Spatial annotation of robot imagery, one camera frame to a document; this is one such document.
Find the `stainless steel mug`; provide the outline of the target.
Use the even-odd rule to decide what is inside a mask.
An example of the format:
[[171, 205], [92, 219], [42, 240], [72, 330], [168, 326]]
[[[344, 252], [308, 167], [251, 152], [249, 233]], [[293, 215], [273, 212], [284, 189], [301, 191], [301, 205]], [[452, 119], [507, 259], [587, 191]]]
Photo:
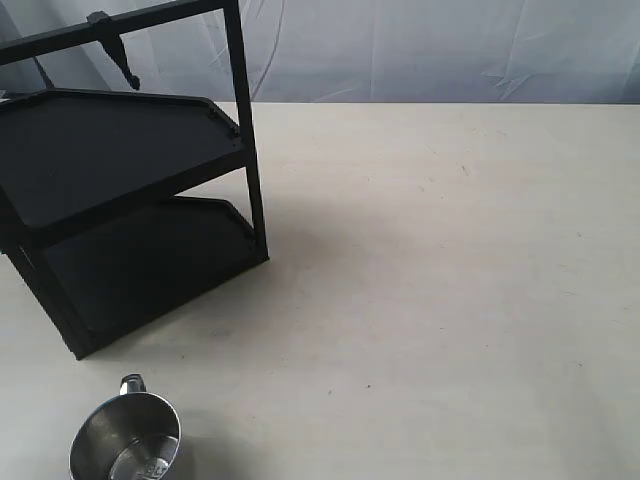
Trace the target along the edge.
[[174, 406], [147, 390], [139, 373], [121, 379], [116, 396], [99, 405], [69, 451], [72, 479], [167, 479], [181, 444]]

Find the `black two-tier metal rack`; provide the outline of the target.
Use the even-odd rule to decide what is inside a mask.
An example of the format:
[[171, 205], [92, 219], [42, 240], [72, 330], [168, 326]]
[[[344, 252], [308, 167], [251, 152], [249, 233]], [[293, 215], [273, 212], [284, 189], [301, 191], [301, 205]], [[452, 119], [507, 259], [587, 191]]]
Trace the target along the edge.
[[[131, 87], [49, 87], [1, 106], [1, 250], [79, 359], [269, 257], [238, 4], [109, 16], [122, 40], [215, 10], [235, 116]], [[5, 43], [1, 61], [92, 42], [86, 20]]]

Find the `black plastic hook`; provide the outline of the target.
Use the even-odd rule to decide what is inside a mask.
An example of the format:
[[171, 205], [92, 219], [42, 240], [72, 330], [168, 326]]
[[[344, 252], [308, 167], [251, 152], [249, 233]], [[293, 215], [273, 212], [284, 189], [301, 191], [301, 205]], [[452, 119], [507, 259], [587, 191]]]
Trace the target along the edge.
[[112, 26], [112, 18], [104, 11], [97, 11], [87, 16], [87, 22], [96, 32], [97, 41], [119, 68], [129, 86], [138, 91], [140, 79], [132, 73], [129, 67], [124, 43]]

